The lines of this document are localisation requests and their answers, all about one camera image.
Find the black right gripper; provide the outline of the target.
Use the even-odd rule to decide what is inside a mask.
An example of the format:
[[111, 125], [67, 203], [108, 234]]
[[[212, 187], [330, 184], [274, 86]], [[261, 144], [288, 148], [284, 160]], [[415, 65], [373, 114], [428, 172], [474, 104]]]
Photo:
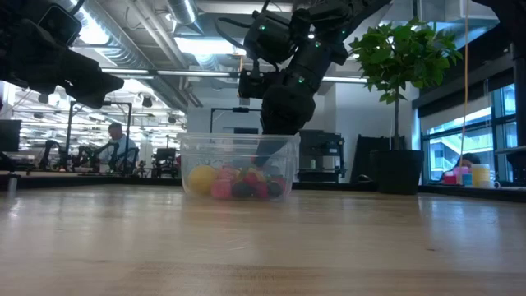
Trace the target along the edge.
[[283, 135], [294, 135], [312, 119], [323, 77], [331, 63], [342, 65], [348, 58], [344, 43], [310, 39], [295, 51], [289, 65], [278, 72], [260, 72], [257, 65], [239, 75], [238, 94], [261, 99], [261, 126], [265, 134], [256, 149], [253, 164], [263, 167], [288, 143]]

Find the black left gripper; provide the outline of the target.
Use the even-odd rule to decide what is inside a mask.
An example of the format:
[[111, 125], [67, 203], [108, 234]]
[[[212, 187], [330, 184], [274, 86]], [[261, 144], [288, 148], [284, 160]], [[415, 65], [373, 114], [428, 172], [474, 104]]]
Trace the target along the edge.
[[0, 0], [0, 81], [52, 94], [61, 77], [68, 95], [100, 109], [106, 95], [121, 89], [124, 80], [102, 72], [95, 60], [57, 44], [24, 13], [29, 6], [27, 0]]

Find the clear plastic tupperware container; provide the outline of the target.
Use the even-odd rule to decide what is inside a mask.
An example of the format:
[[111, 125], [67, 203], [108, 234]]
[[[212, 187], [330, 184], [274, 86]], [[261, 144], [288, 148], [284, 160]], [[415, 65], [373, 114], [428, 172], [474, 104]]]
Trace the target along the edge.
[[185, 193], [190, 197], [212, 198], [211, 195], [201, 196], [192, 193], [187, 185], [188, 175], [193, 168], [200, 165], [208, 165], [219, 171], [228, 166], [240, 170], [232, 185], [242, 182], [242, 177], [249, 168], [260, 170], [266, 177], [265, 183], [271, 181], [272, 177], [284, 177], [287, 181], [286, 191], [282, 197], [261, 200], [256, 197], [256, 188], [252, 197], [237, 199], [232, 197], [228, 200], [257, 200], [278, 201], [288, 197], [292, 190], [293, 180], [298, 170], [298, 152], [300, 138], [298, 136], [286, 136], [288, 143], [278, 152], [273, 154], [263, 167], [256, 167], [253, 160], [256, 149], [264, 135], [251, 134], [214, 134], [214, 133], [186, 133], [180, 135], [181, 155], [181, 179]]

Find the black equipment rack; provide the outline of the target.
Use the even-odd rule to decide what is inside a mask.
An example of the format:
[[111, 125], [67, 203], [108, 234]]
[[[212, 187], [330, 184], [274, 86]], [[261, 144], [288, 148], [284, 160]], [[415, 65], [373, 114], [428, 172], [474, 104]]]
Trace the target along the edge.
[[344, 167], [344, 139], [338, 133], [322, 130], [299, 132], [300, 183], [339, 183], [347, 169]]

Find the person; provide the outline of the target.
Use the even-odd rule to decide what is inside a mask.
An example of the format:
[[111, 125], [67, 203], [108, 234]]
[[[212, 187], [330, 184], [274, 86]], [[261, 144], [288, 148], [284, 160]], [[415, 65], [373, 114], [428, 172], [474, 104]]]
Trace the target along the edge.
[[122, 156], [115, 161], [118, 168], [131, 170], [136, 162], [136, 143], [122, 129], [121, 123], [111, 123], [108, 126], [110, 139], [99, 153], [99, 162], [109, 164], [113, 156]]
[[476, 154], [474, 153], [463, 154], [458, 158], [457, 163], [453, 166], [452, 169], [445, 171], [441, 175], [441, 178], [439, 179], [439, 183], [443, 183], [445, 176], [448, 174], [452, 174], [452, 172], [454, 171], [454, 168], [456, 167], [460, 166], [460, 167], [471, 168], [474, 164], [480, 164], [480, 163], [481, 163], [480, 157], [477, 156]]

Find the black leaning panel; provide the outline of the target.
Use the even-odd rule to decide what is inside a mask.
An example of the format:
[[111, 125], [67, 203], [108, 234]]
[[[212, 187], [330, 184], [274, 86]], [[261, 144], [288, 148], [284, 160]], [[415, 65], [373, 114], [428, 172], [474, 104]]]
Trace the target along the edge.
[[376, 150], [388, 150], [389, 148], [390, 139], [388, 137], [370, 137], [359, 134], [355, 146], [350, 182], [357, 183], [357, 178], [361, 174], [373, 179], [371, 153]]

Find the black computer monitor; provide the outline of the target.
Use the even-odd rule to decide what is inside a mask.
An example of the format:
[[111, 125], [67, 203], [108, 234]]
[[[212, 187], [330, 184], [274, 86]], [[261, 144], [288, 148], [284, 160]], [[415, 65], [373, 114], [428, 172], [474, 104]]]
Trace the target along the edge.
[[0, 151], [18, 152], [21, 120], [0, 119]]

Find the black background office chair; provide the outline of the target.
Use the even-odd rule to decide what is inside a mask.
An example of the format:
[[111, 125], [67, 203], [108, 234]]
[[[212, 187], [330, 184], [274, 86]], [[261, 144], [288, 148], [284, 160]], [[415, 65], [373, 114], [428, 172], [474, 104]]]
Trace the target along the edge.
[[177, 178], [179, 175], [178, 158], [175, 148], [158, 148], [153, 158], [153, 169], [151, 175], [153, 178], [162, 178], [169, 176]]

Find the black plant pot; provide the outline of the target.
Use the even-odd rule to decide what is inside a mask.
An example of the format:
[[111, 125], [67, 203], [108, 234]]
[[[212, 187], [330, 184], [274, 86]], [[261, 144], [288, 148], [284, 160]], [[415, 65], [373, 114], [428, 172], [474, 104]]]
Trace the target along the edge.
[[415, 195], [418, 193], [424, 153], [421, 150], [374, 150], [370, 153], [371, 178], [378, 192]]

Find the green leafy potted tree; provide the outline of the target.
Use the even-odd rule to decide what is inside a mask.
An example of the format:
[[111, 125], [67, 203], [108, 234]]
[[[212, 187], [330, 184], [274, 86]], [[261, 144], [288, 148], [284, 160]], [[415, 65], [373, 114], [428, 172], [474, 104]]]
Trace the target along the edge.
[[399, 103], [406, 99], [406, 86], [422, 89], [441, 85], [446, 70], [463, 59], [454, 40], [454, 33], [415, 17], [405, 25], [390, 22], [370, 27], [350, 43], [366, 88], [380, 91], [379, 101], [394, 106], [393, 150], [400, 148]]

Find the pink plastic cup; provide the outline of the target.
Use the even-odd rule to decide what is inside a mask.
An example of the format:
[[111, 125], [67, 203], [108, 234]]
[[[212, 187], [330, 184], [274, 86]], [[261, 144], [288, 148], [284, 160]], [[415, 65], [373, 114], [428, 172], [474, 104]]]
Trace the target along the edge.
[[453, 170], [453, 173], [457, 177], [457, 185], [461, 185], [461, 186], [463, 186], [463, 184], [462, 184], [462, 175], [465, 174], [465, 173], [472, 174], [471, 169], [469, 167], [466, 167], [466, 166], [455, 167], [454, 170]]

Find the yellow white cup stack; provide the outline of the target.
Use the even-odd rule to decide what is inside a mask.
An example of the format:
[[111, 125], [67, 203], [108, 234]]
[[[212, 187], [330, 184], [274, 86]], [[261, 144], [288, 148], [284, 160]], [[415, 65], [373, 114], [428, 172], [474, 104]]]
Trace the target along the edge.
[[489, 188], [491, 186], [491, 170], [489, 164], [473, 164], [471, 169], [474, 187]]

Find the large ribbed air duct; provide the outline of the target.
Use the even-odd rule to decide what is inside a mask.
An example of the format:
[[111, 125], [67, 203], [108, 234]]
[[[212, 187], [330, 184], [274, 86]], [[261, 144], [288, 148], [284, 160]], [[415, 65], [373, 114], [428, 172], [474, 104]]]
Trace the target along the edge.
[[81, 22], [80, 40], [121, 68], [153, 69], [153, 63], [135, 45], [121, 26], [96, 0], [54, 0], [71, 11], [82, 2], [74, 17]]

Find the silver ceiling air duct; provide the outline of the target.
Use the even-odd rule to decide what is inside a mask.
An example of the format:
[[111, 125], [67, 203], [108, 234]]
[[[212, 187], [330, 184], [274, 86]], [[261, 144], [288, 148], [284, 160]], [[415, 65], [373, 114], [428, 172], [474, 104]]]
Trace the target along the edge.
[[194, 0], [166, 0], [168, 10], [178, 25], [184, 25], [197, 34], [204, 32], [199, 24], [199, 11]]

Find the black aluminium table frame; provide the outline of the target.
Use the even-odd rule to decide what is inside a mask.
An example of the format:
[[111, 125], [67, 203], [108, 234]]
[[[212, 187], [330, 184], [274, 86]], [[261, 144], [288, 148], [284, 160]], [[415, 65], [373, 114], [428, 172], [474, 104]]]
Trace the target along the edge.
[[[25, 176], [17, 174], [17, 187], [20, 189], [79, 187], [94, 185], [141, 185], [182, 187], [181, 179], [170, 178], [126, 178], [104, 176], [78, 176], [60, 173], [58, 176]], [[293, 190], [318, 190], [339, 192], [375, 192], [377, 187], [368, 183], [293, 183]], [[432, 193], [446, 196], [469, 197], [490, 201], [508, 201], [526, 204], [526, 190], [519, 189], [484, 189], [473, 187], [428, 186], [419, 187], [420, 193]]]

